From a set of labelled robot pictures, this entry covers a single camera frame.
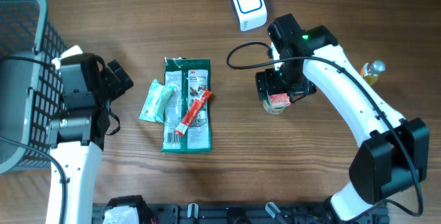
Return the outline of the orange Kleenex tissue pack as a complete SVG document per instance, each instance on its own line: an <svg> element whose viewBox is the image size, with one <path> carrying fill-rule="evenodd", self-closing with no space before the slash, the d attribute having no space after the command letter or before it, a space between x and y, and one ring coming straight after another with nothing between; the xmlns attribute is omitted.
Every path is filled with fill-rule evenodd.
<svg viewBox="0 0 441 224"><path fill-rule="evenodd" d="M269 95L269 105L272 108L285 108L291 105L289 96L286 93Z"/></svg>

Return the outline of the red snack stick packet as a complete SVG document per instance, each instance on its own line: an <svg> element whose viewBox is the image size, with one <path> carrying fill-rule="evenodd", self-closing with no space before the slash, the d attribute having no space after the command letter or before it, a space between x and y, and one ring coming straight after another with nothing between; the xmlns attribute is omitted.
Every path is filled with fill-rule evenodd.
<svg viewBox="0 0 441 224"><path fill-rule="evenodd" d="M194 99L193 103L190 106L190 109L187 111L185 116L181 119L181 122L174 129L174 133L183 137L192 124L193 120L196 118L202 107L207 102L208 98L210 98L212 92L203 88L202 94Z"/></svg>

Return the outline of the green 3M gloves package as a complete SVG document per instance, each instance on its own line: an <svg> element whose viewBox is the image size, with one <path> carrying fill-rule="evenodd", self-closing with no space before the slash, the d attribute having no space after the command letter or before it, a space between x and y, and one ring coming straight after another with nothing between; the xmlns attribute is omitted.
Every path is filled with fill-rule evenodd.
<svg viewBox="0 0 441 224"><path fill-rule="evenodd" d="M208 98L209 59L166 58L165 85L171 87L163 121L162 152L198 153L211 150Z"/></svg>

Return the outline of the yellow Vim bottle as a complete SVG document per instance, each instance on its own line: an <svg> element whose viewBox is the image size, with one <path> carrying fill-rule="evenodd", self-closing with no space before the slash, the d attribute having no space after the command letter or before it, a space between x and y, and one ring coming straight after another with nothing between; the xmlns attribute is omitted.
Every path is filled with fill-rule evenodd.
<svg viewBox="0 0 441 224"><path fill-rule="evenodd" d="M365 63L360 69L360 76L369 84L373 85L379 76L385 71L386 65L381 60Z"/></svg>

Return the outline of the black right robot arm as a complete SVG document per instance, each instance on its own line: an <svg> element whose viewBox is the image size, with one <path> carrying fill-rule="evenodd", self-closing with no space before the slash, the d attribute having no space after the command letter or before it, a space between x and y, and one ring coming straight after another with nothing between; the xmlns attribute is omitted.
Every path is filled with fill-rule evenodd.
<svg viewBox="0 0 441 224"><path fill-rule="evenodd" d="M385 103L326 27L304 30L292 14L286 14L276 18L267 32L269 61L256 74L265 109L277 114L321 91L356 140L349 182L330 198L335 218L354 221L410 187L421 193L429 155L426 124L418 118L406 119Z"/></svg>

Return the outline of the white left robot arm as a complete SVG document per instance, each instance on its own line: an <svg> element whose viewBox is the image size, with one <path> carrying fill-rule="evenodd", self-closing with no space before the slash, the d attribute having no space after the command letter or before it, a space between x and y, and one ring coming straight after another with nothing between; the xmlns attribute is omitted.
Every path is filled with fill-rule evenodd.
<svg viewBox="0 0 441 224"><path fill-rule="evenodd" d="M64 109L52 115L47 126L51 185L46 223L91 223L95 180L104 141L115 134L111 102L134 83L113 60L92 53L62 58L59 73L63 83Z"/></svg>

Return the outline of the mint green wipes packet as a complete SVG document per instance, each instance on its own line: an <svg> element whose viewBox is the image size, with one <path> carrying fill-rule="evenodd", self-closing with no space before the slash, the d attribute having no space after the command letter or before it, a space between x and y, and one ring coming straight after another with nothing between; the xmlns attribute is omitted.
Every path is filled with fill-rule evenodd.
<svg viewBox="0 0 441 224"><path fill-rule="evenodd" d="M175 87L173 83L161 85L156 79L153 80L139 118L143 121L163 123L165 107Z"/></svg>

